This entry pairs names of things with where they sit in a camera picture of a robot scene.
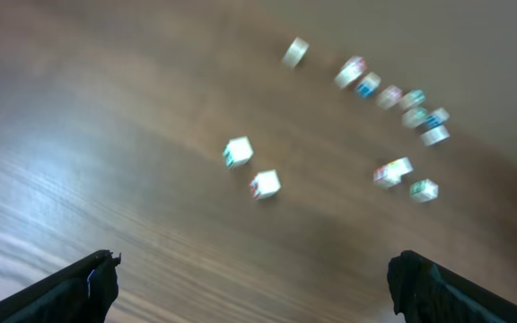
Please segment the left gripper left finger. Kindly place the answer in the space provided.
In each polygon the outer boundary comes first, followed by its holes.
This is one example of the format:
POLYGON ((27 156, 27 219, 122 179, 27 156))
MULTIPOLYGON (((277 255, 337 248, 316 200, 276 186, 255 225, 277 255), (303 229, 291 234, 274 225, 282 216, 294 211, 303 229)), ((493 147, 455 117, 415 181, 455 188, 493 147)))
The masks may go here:
POLYGON ((0 323, 103 323, 121 256, 100 249, 0 301, 0 323))

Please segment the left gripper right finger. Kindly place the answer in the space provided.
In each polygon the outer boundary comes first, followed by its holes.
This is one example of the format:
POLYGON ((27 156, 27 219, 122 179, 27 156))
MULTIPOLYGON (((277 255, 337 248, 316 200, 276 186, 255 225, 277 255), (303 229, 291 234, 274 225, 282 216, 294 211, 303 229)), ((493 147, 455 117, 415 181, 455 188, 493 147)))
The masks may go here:
POLYGON ((414 323, 517 323, 517 305, 413 250, 388 265, 395 314, 414 323))

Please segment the wooden block green side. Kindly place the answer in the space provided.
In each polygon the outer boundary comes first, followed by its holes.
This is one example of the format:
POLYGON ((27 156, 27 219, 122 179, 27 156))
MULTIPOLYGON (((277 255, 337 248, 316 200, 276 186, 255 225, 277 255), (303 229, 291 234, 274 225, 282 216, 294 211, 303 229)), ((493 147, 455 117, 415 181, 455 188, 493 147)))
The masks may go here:
POLYGON ((239 167, 253 156, 253 148, 247 136, 231 139, 223 150, 223 159, 227 168, 239 167))

